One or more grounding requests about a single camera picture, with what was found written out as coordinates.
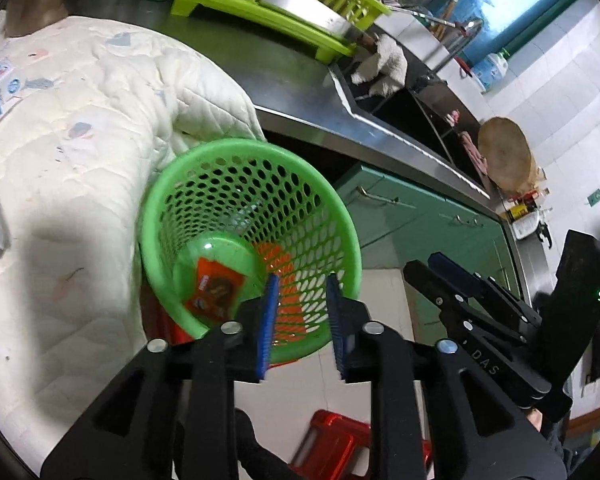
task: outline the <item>quilted blanket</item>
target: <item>quilted blanket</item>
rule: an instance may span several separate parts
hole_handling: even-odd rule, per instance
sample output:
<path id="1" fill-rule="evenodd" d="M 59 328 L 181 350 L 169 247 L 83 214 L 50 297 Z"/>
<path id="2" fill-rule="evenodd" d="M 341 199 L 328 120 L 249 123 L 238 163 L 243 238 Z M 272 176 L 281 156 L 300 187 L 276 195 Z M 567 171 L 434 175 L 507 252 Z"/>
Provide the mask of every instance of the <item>quilted blanket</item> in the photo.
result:
<path id="1" fill-rule="evenodd" d="M 145 343 L 136 219 L 176 154 L 263 139 L 227 74 L 156 32 L 70 17 L 8 40 L 22 101 L 0 122 L 0 430 L 38 473 Z"/>

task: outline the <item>person's hand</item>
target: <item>person's hand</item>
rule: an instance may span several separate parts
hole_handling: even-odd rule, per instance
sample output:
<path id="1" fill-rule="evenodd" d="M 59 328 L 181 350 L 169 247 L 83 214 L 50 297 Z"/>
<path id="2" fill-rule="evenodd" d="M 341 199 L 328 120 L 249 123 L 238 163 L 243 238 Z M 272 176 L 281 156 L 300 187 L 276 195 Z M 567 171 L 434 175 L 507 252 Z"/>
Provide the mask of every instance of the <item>person's hand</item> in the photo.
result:
<path id="1" fill-rule="evenodd" d="M 526 420 L 531 422 L 536 430 L 540 431 L 540 428 L 542 428 L 542 412 L 539 412 L 535 408 L 526 414 Z"/>

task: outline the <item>red plastic object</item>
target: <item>red plastic object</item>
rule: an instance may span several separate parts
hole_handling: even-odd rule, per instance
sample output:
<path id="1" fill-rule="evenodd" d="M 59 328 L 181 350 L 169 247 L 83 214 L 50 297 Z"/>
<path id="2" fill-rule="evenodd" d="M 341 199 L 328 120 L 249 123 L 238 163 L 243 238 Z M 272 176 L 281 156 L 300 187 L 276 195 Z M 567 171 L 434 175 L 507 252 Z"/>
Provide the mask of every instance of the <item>red plastic object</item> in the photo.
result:
<path id="1" fill-rule="evenodd" d="M 308 440 L 315 435 L 311 447 Z M 318 410 L 311 418 L 300 451 L 296 454 L 291 467 L 307 480 L 368 480 L 370 472 L 361 477 L 353 473 L 347 474 L 350 460 L 360 447 L 369 448 L 371 443 L 371 427 L 364 422 L 353 420 L 326 410 Z M 427 465 L 431 457 L 431 445 L 422 441 L 422 453 Z"/>

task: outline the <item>kitchen counter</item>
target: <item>kitchen counter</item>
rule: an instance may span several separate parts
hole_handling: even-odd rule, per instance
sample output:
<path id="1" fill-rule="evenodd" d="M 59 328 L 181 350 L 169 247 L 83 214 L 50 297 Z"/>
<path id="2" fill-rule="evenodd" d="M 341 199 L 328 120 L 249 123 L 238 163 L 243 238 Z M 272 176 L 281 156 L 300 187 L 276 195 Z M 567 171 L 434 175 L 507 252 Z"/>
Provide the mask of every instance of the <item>kitchen counter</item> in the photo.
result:
<path id="1" fill-rule="evenodd" d="M 132 23 L 176 38 L 244 88 L 264 130 L 355 158 L 496 218 L 500 196 L 488 181 L 485 190 L 404 133 L 356 113 L 355 102 L 349 102 L 334 73 L 337 67 L 317 62 L 303 45 L 254 23 L 202 6 L 188 18 L 171 16 L 170 6 L 170 1 L 80 0 L 72 13 Z M 528 240 L 525 246 L 533 250 L 523 251 L 521 258 L 506 232 L 529 301 L 541 280 L 533 278 L 529 287 L 526 276 L 535 276 L 534 269 L 546 265 L 542 247 L 535 238 Z M 540 254 L 542 261 L 536 262 Z"/>

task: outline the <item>silver rivet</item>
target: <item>silver rivet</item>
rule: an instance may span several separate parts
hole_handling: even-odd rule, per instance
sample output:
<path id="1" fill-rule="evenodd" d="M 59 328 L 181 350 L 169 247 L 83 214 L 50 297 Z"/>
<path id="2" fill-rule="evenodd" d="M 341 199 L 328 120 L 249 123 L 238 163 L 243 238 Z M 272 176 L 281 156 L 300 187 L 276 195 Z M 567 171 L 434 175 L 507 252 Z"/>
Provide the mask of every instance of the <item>silver rivet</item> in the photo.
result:
<path id="1" fill-rule="evenodd" d="M 169 343 L 164 339 L 151 339 L 151 341 L 146 344 L 146 349 L 154 354 L 164 352 L 168 347 Z"/>
<path id="2" fill-rule="evenodd" d="M 238 334 L 242 331 L 242 325 L 237 321 L 227 321 L 222 323 L 220 330 L 222 330 L 222 333 L 227 335 Z"/>
<path id="3" fill-rule="evenodd" d="M 443 354 L 455 354 L 458 351 L 458 345 L 451 339 L 441 339 L 436 343 L 436 348 Z"/>
<path id="4" fill-rule="evenodd" d="M 377 321 L 369 321 L 364 324 L 362 330 L 364 330 L 368 334 L 378 335 L 384 332 L 384 326 L 381 323 L 378 323 Z"/>

